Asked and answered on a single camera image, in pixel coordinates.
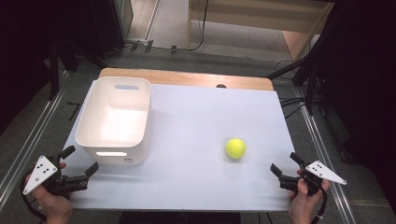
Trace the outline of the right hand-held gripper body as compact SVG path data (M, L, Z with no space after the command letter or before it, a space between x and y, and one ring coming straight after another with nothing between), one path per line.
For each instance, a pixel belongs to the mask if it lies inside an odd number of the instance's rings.
M320 190L322 186L322 181L324 179L341 185L347 184L347 181L344 178L328 168L321 161L313 161L311 163L307 163L305 161L298 161L298 164L302 171L299 176L287 176L283 175L281 171L278 171L279 186L282 189L297 192L298 181L300 179L303 179L307 185L308 194L312 196Z

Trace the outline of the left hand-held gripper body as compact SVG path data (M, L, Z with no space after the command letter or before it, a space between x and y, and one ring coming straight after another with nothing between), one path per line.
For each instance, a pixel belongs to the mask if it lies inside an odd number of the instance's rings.
M40 156L30 173L30 178L22 189L23 195L28 195L39 186L44 187L53 195L67 195L74 191L88 188L89 176L67 176L62 175L60 157Z

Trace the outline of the white plastic storage bin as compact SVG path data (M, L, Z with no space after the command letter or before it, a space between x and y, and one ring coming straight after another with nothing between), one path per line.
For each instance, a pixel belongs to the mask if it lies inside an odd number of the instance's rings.
M95 161L138 164L148 155L151 86L139 77L100 77L81 112L76 142Z

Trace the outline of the yellow tennis ball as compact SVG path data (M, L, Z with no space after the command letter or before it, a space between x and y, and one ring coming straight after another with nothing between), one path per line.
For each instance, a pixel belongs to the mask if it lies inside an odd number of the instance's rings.
M226 154L232 159L240 159L246 152L245 142L240 138L230 139L225 146Z

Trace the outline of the person's left hand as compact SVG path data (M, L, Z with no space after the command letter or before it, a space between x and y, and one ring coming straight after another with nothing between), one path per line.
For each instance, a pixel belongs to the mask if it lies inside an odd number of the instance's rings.
M33 191L33 196L46 212L47 224L68 224L73 213L71 203L63 196L55 196L39 185Z

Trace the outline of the person's right hand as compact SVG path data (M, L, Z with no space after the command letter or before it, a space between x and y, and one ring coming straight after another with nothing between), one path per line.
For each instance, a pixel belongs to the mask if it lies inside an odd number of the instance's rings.
M319 190L314 195L309 195L303 178L298 181L297 190L297 193L294 191L290 193L290 223L310 224L312 213L322 198L322 192Z

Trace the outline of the black metal stand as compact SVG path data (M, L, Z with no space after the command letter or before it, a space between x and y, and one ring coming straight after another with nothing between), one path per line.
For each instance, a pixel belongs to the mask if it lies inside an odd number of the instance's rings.
M59 91L59 63L58 63L56 42L54 42L49 49L49 70L50 70L49 100L52 101Z
M331 34L332 28L334 27L335 24L336 24L335 19L329 19L326 22L323 32L318 38L317 43L301 60L297 61L296 63L287 65L286 67L281 68L273 72L272 74L266 76L266 78L273 80L276 77L280 77L281 75L284 75L289 71L298 68L297 74L292 79L292 84L294 86L301 86L306 80L308 80L307 92L304 98L304 102L305 102L305 107L310 116L313 115L312 104L314 97L314 88L315 88L316 78L318 76L317 61L320 54L323 52L326 39Z

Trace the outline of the white table cover sheet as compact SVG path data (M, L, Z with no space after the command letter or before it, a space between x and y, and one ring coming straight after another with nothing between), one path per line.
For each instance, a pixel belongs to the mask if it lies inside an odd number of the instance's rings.
M77 209L167 211L286 211L289 194L270 170L297 166L284 115L273 91L192 86L151 87L147 158L137 165L103 164L88 188L75 192ZM225 151L245 142L240 159Z

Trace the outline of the black cabinet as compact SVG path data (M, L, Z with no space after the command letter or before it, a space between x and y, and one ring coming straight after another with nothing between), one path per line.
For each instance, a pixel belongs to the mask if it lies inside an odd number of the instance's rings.
M121 50L134 18L131 0L91 0L99 57Z

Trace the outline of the light wooden furniture panel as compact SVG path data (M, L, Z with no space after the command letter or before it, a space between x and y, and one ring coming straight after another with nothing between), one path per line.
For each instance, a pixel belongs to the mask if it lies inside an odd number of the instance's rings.
M279 30L296 62L321 35L334 3L331 0L188 0L191 22L206 21Z

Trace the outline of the aluminium floor rail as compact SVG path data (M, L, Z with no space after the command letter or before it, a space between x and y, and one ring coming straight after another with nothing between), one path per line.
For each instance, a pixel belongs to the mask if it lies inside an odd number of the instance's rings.
M60 74L60 89L52 100L46 85L0 135L0 211L7 204L14 189L18 189L26 165L35 154L35 148L47 129L73 72Z
M308 161L320 160L333 171L337 171L332 161L329 148L323 141L317 120L311 116L305 102L298 103L299 109L288 118L293 142L296 151ZM328 191L328 207L324 220L330 223L330 215L335 214L339 224L358 224L351 204L345 192L345 186L331 183Z

